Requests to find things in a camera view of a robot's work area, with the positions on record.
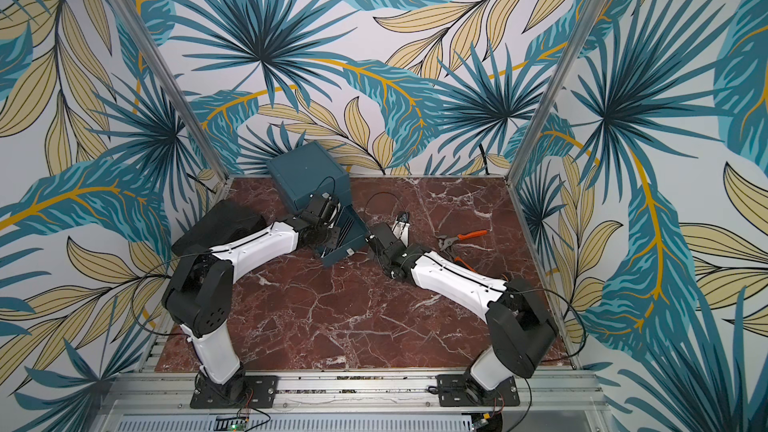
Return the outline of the black pencil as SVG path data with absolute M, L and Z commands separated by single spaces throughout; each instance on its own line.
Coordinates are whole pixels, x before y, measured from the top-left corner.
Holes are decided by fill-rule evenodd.
M 337 242 L 338 248 L 341 248 L 342 245 L 347 241 L 347 237 L 354 225 L 355 225 L 355 220 L 353 218 L 347 218 L 344 224 L 340 227 L 340 234 Z

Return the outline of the teal bottom drawer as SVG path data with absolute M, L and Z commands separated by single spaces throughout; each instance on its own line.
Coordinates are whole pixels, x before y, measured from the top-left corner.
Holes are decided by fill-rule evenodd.
M 340 234 L 340 227 L 344 224 L 347 218 L 353 218 L 355 225 L 352 227 L 347 241 L 341 248 L 337 247 L 338 237 Z M 324 267 L 331 267 L 337 262 L 340 262 L 356 252 L 363 249 L 366 245 L 366 239 L 368 237 L 368 228 L 365 222 L 361 219 L 358 213 L 355 211 L 352 205 L 344 207 L 335 225 L 330 229 L 329 235 L 325 243 L 317 249 L 320 253 L 320 260 Z

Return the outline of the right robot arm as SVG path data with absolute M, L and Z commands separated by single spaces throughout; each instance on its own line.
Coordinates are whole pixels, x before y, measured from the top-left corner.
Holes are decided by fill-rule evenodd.
M 483 276 L 418 243 L 406 245 L 385 223 L 372 226 L 367 243 L 386 276 L 437 293 L 487 325 L 490 346 L 466 371 L 470 390 L 490 392 L 512 376 L 533 376 L 558 335 L 540 290 L 522 279 Z

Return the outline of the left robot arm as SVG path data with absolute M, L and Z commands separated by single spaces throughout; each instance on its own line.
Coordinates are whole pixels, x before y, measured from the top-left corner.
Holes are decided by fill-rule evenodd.
M 227 328 L 236 282 L 275 258 L 324 243 L 341 210 L 336 197 L 314 194 L 304 209 L 269 224 L 254 210 L 225 200 L 179 239 L 186 248 L 161 303 L 192 342 L 208 383 L 242 383 Z

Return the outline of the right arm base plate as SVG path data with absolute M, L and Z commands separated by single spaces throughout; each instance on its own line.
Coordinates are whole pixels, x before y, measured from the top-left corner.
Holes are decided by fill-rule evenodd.
M 441 374 L 427 391 L 437 395 L 441 407 L 519 406 L 515 379 L 510 377 L 494 389 L 484 389 L 468 374 Z

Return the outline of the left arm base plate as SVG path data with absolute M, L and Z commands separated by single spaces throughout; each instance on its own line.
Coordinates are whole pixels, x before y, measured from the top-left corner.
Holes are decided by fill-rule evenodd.
M 216 384 L 202 372 L 195 378 L 192 409 L 257 408 L 273 407 L 278 377 L 274 375 L 234 376 L 226 384 Z

